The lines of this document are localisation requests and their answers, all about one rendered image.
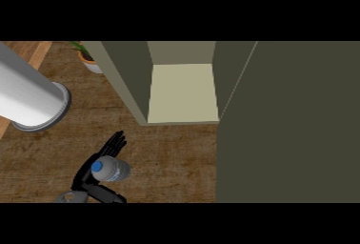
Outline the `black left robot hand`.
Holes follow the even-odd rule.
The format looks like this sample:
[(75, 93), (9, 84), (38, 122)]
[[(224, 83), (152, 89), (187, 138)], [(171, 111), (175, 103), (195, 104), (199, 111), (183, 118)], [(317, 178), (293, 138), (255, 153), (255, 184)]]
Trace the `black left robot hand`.
[(127, 198), (100, 184), (100, 181), (91, 174), (91, 165), (102, 156), (115, 157), (125, 145), (125, 135), (119, 131), (106, 140), (102, 149), (88, 157), (75, 173), (71, 189), (85, 192), (102, 203), (125, 203)]

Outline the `clear blue-capped water bottle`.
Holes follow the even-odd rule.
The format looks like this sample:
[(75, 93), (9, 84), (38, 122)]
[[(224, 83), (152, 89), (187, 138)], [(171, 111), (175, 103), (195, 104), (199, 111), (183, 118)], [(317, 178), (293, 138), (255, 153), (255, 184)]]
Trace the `clear blue-capped water bottle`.
[(130, 164), (110, 157), (109, 155), (102, 156), (91, 164), (91, 174), (99, 181), (124, 181), (130, 175), (131, 167)]

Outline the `olive green open cabinet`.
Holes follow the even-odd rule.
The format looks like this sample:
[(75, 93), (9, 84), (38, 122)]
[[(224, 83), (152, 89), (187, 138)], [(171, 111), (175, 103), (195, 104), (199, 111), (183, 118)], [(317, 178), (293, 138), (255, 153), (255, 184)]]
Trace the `olive green open cabinet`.
[(217, 124), (255, 41), (87, 41), (137, 124)]

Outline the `dark olive cabinet door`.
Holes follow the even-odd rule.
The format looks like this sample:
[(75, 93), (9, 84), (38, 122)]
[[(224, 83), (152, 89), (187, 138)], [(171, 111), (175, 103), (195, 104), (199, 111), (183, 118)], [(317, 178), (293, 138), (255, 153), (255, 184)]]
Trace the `dark olive cabinet door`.
[(360, 42), (261, 42), (218, 125), (221, 202), (360, 202)]

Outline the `large white cylinder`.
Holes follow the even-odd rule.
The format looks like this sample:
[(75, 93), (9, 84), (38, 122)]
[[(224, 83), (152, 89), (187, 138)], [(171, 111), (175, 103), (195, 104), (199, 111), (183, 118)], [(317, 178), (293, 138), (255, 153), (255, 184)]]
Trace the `large white cylinder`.
[(0, 116), (20, 131), (41, 132), (60, 121), (71, 103), (68, 88), (50, 82), (0, 43)]

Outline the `potted green plant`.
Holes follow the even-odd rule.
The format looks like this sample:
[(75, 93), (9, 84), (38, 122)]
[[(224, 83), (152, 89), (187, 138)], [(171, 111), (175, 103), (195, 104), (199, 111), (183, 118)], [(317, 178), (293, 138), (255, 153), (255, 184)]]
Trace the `potted green plant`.
[(91, 71), (96, 74), (102, 74), (103, 72), (100, 70), (100, 67), (97, 66), (96, 61), (94, 61), (87, 49), (84, 48), (82, 44), (78, 41), (71, 41), (71, 44), (75, 48), (79, 61), (84, 64), (88, 71)]

